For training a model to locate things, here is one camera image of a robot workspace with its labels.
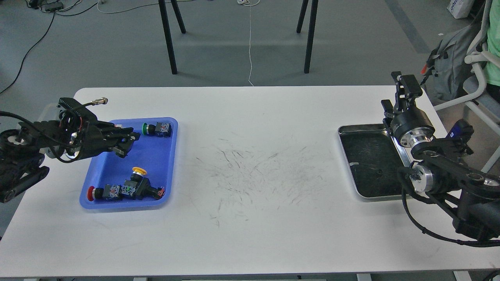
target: black table leg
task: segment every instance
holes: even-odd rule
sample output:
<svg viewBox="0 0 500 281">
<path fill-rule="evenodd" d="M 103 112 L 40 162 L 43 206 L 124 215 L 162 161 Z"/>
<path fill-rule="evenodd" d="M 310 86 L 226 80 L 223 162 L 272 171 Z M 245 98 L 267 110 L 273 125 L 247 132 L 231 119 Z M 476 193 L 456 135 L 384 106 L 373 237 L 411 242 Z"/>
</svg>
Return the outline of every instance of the black table leg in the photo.
<svg viewBox="0 0 500 281">
<path fill-rule="evenodd" d="M 171 2 L 172 2 L 173 12 L 175 13 L 175 17 L 177 18 L 177 22 L 179 23 L 180 32 L 182 32 L 182 34 L 185 34 L 186 28 L 184 27 L 183 17 L 181 16 L 179 5 L 177 5 L 177 0 L 171 0 Z"/>
<path fill-rule="evenodd" d="M 301 33 L 302 24 L 304 23 L 304 18 L 306 17 L 306 10 L 308 9 L 309 0 L 302 0 L 302 8 L 300 9 L 300 15 L 298 16 L 297 33 Z"/>
<path fill-rule="evenodd" d="M 168 51 L 168 59 L 170 60 L 170 68 L 172 69 L 172 74 L 177 74 L 176 57 L 174 55 L 174 46 L 172 45 L 172 36 L 170 35 L 169 18 L 167 17 L 165 0 L 158 0 L 158 6 L 161 14 L 161 22 L 163 23 L 163 32 L 165 33 L 166 49 Z"/>
<path fill-rule="evenodd" d="M 313 52 L 314 29 L 316 27 L 316 14 L 318 13 L 318 1 L 312 0 L 311 17 L 309 19 L 309 34 L 307 35 L 307 47 L 305 48 L 304 73 L 309 73 L 311 66 L 311 54 Z"/>
</svg>

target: green shirt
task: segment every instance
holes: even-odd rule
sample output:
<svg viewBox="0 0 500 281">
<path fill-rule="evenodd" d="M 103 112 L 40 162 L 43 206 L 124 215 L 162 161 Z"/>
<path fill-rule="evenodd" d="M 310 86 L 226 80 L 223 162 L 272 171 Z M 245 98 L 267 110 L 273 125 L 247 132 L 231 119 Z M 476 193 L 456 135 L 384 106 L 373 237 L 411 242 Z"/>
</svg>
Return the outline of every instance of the green shirt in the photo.
<svg viewBox="0 0 500 281">
<path fill-rule="evenodd" d="M 500 57 L 500 0 L 493 0 L 489 10 L 489 29 L 488 29 L 488 51 L 497 57 Z M 500 86 L 500 68 L 491 62 L 484 68 L 486 82 Z"/>
</svg>

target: white chair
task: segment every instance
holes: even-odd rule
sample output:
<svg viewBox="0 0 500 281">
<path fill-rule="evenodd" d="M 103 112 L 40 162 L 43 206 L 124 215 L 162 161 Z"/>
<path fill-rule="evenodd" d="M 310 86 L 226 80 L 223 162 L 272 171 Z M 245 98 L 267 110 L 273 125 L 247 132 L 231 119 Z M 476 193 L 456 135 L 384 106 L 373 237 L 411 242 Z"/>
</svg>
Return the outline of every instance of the white chair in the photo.
<svg viewBox="0 0 500 281">
<path fill-rule="evenodd" d="M 466 108 L 469 108 L 471 111 L 473 111 L 495 133 L 500 136 L 500 104 L 496 102 L 487 92 L 485 92 L 486 78 L 483 71 L 485 62 L 491 62 L 495 66 L 500 68 L 500 57 L 488 51 L 488 44 L 486 42 L 488 28 L 490 27 L 491 6 L 492 0 L 486 0 L 484 4 L 481 30 L 467 49 L 467 56 L 464 60 L 466 64 L 472 65 L 472 72 L 475 74 L 463 83 L 463 89 L 468 94 L 444 102 L 442 104 L 438 104 L 434 106 L 434 110 L 438 111 L 454 105 L 465 103 Z M 491 158 L 486 162 L 481 171 L 487 173 L 499 158 L 500 146 L 496 149 Z"/>
</svg>

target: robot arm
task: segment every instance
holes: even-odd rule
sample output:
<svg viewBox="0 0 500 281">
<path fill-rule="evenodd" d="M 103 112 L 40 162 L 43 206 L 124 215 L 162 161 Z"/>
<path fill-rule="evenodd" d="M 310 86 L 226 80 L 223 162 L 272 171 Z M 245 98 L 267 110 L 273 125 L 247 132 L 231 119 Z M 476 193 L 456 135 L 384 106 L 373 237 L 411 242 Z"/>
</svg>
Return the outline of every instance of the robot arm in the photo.
<svg viewBox="0 0 500 281">
<path fill-rule="evenodd" d="M 49 168 L 41 166 L 45 154 L 64 163 L 115 152 L 127 156 L 140 134 L 133 128 L 115 127 L 99 121 L 86 107 L 106 104 L 107 98 L 80 104 L 62 97 L 59 120 L 30 122 L 13 113 L 0 111 L 0 116 L 20 120 L 20 129 L 0 133 L 0 202 L 6 203 L 43 180 Z"/>
<path fill-rule="evenodd" d="M 500 177 L 468 167 L 463 156 L 472 154 L 467 145 L 474 130 L 459 120 L 444 138 L 435 138 L 427 115 L 415 104 L 422 95 L 413 75 L 393 72 L 396 82 L 396 105 L 382 100 L 387 131 L 399 145 L 411 148 L 417 161 L 398 170 L 402 199 L 408 216 L 423 233 L 435 238 L 474 247 L 500 246 Z M 451 191 L 461 191 L 456 198 Z M 411 217 L 406 194 L 426 204 L 437 204 L 451 218 L 457 233 L 477 241 L 461 241 L 437 235 Z"/>
</svg>

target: white bag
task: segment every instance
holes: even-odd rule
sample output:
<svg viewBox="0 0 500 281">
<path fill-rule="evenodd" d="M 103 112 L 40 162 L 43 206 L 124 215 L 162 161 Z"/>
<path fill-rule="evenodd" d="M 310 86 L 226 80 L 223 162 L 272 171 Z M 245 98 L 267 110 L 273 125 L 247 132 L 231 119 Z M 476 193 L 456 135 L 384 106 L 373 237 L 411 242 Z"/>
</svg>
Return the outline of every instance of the white bag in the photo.
<svg viewBox="0 0 500 281">
<path fill-rule="evenodd" d="M 451 0 L 448 5 L 448 11 L 455 19 L 466 18 L 471 12 L 474 0 Z"/>
</svg>

